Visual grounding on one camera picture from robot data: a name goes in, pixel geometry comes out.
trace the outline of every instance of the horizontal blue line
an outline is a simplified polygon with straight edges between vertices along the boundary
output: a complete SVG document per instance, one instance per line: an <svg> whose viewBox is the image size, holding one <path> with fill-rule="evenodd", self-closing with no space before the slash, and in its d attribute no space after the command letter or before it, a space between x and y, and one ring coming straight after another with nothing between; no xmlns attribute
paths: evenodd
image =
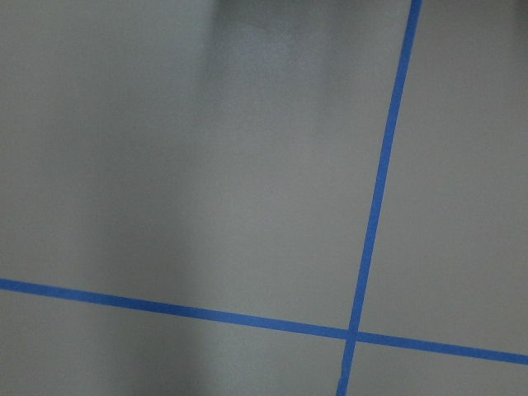
<svg viewBox="0 0 528 396"><path fill-rule="evenodd" d="M444 353L446 355L465 356L475 359L486 359L488 361L504 361L506 363L516 363L518 365L528 365L527 355L490 351L488 349L471 348L469 346L442 344L439 342L413 340L411 338L383 336L381 334L372 334L370 332L359 332L357 335L357 341L376 345L386 345L388 347L415 349L417 351Z"/></svg>
<svg viewBox="0 0 528 396"><path fill-rule="evenodd" d="M18 280L8 280L3 278L0 278L0 290L10 290L19 293L27 293L29 295L43 295L45 297L53 297L56 299L69 299L73 301L81 301L83 303L109 305L111 307L136 309L139 311L182 316L186 318L240 324L242 326L251 326L254 328L269 328L282 332L297 332L300 334L336 338L340 340L346 339L348 335L347 330L340 328L328 328L325 326L297 323L288 320L261 318L258 316L243 315L240 313L230 313L214 311L211 309L186 307L183 305L158 303L144 299L119 297L116 295L104 295L101 293L92 293L90 291L65 289L63 287L40 285L36 283L21 282Z"/></svg>

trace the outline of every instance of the blue line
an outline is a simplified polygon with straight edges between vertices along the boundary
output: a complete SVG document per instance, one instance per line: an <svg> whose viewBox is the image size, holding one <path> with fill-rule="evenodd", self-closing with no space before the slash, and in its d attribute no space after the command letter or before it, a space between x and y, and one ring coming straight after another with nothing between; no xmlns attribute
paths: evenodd
<svg viewBox="0 0 528 396"><path fill-rule="evenodd" d="M343 340L347 338L347 330L341 328L328 328L315 324L297 323L288 320L262 318L259 316L243 315L240 313L230 313L214 311L211 309L201 309L186 307L183 305L158 303L144 299L131 299L116 295L104 295L92 293L90 291L65 289L63 287L40 285L36 283L21 282L18 280L8 280L0 278L0 290L16 291L29 295L43 295L56 299L69 299L81 301L83 303L109 305L112 307L136 309L139 311L155 312L159 314L183 316L186 318L196 318L212 320L215 322L240 324L254 328L269 328L282 332L297 332L311 336L336 338Z"/></svg>
<svg viewBox="0 0 528 396"><path fill-rule="evenodd" d="M471 348L469 346L458 346L442 344L439 342L413 340L411 338L383 336L381 334L372 334L370 332L359 332L357 334L356 340L358 342L386 345L388 347L415 349L417 351L444 353L447 355L472 357L474 359L486 359L488 361L504 361L507 363L516 363L518 365L528 365L527 355L490 351L488 349Z"/></svg>
<svg viewBox="0 0 528 396"><path fill-rule="evenodd" d="M422 0L412 0L407 27L405 29L405 36L403 37L402 51L399 57L398 70L396 72L383 143L381 145L378 173L376 175L369 222L365 234L365 244L363 245L360 270L357 278L356 293L354 295L351 318L348 326L349 336L346 340L345 351L343 352L342 371L339 383L337 384L336 396L345 396L347 393L348 380L352 369L352 360L354 358L354 349L356 347L356 339L360 326L361 312L365 301L366 286L369 279L370 263L372 261L372 252L374 251L376 231L380 220L381 203L387 179L387 171L389 170L390 151L393 144L396 123L398 121L403 86L405 84L405 77L407 75L409 60L411 58L411 50L413 48L414 36L416 35L421 6Z"/></svg>

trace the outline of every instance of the gray surface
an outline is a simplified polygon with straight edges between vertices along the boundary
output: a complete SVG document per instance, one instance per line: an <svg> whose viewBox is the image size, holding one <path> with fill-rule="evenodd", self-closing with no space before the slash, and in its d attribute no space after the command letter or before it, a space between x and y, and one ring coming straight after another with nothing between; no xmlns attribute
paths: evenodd
<svg viewBox="0 0 528 396"><path fill-rule="evenodd" d="M526 2L424 3L363 331L528 353L527 44Z"/></svg>
<svg viewBox="0 0 528 396"><path fill-rule="evenodd" d="M2 1L2 276L345 327L409 3Z"/></svg>
<svg viewBox="0 0 528 396"><path fill-rule="evenodd" d="M0 291L2 395L331 396L343 342Z"/></svg>
<svg viewBox="0 0 528 396"><path fill-rule="evenodd" d="M524 396L526 366L358 344L348 396Z"/></svg>

